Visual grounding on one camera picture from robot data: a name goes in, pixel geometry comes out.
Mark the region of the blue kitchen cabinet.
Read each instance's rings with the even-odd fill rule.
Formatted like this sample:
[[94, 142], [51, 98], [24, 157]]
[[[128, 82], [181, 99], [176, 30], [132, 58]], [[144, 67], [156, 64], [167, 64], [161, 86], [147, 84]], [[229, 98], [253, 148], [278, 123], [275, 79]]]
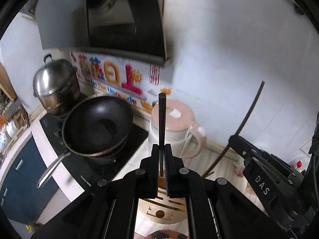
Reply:
[[23, 224], [39, 218], [58, 189], [54, 179], [37, 188], [45, 170], [35, 140], [30, 138], [10, 166], [1, 187], [1, 208], [7, 218]]

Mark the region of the dish rack with bowls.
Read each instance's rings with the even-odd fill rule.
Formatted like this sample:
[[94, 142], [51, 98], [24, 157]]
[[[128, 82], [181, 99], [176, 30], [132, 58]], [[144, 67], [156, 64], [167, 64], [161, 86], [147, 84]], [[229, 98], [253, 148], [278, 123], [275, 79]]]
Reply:
[[22, 103], [18, 99], [12, 102], [1, 91], [1, 156], [6, 156], [22, 129], [29, 126], [29, 115]]

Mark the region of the colourful wall sticker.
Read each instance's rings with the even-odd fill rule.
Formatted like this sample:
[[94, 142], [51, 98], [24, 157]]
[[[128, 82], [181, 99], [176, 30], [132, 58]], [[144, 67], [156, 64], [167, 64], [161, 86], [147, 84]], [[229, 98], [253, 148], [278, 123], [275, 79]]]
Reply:
[[172, 94], [170, 85], [160, 80], [163, 71], [156, 65], [95, 53], [71, 51], [69, 56], [79, 81], [143, 111], [151, 112], [159, 93]]

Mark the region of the stainless steel steamer pot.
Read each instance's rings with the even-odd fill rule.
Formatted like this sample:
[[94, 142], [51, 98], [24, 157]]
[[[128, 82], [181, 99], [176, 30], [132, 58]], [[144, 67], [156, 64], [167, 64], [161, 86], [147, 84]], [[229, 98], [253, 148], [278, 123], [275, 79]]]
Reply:
[[46, 111], [61, 115], [70, 111], [81, 91], [77, 70], [66, 59], [54, 60], [51, 54], [43, 58], [44, 66], [33, 77], [33, 96]]

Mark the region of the black wok pan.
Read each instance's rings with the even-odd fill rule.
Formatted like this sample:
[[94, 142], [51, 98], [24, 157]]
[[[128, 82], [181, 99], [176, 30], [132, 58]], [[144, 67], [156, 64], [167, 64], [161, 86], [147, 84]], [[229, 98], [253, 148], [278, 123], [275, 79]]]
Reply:
[[94, 154], [104, 154], [121, 144], [132, 123], [131, 105], [110, 94], [94, 94], [79, 102], [65, 117], [62, 138], [69, 150], [84, 153], [84, 144]]

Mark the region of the beige cylindrical utensil holder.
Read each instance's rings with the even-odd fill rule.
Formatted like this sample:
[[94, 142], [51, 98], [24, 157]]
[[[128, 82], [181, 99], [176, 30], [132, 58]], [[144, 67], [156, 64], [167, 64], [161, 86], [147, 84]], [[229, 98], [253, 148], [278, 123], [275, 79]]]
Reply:
[[155, 223], [175, 224], [187, 218], [185, 198], [170, 198], [166, 192], [165, 177], [158, 178], [157, 196], [154, 199], [140, 199], [138, 209]]

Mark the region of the black range hood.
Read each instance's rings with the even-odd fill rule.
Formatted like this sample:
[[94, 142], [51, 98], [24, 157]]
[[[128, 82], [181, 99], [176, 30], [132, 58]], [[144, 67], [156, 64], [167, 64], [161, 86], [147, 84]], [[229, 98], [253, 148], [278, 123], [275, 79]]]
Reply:
[[43, 49], [167, 60], [164, 0], [31, 0]]

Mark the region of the black chopstick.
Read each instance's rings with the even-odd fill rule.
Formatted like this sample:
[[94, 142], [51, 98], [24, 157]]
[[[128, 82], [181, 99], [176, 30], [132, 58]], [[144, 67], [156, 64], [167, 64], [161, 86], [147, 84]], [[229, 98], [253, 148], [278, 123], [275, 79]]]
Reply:
[[166, 94], [159, 94], [159, 172], [164, 174], [164, 145], [165, 145], [165, 121], [166, 121]]

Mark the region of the black induction cooktop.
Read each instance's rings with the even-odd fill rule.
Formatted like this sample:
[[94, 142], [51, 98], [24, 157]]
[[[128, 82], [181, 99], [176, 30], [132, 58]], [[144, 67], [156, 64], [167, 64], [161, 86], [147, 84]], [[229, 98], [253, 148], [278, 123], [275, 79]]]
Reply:
[[148, 137], [146, 130], [132, 124], [125, 140], [110, 152], [100, 155], [94, 154], [92, 147], [84, 144], [84, 153], [78, 155], [69, 150], [63, 141], [63, 121], [51, 114], [46, 114], [39, 122], [57, 155], [57, 158], [49, 164], [48, 169], [40, 177], [37, 183], [39, 188], [49, 182], [60, 165], [66, 168], [71, 177], [84, 190], [88, 190], [99, 179], [105, 179], [109, 182], [115, 178]]

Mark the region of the pink white electric kettle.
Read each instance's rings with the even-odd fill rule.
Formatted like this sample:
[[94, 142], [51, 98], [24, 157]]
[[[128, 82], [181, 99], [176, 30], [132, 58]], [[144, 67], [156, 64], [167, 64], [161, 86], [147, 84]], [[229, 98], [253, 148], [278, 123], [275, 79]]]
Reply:
[[178, 100], [166, 101], [165, 143], [171, 144], [173, 156], [185, 159], [198, 156], [207, 143], [191, 108]]

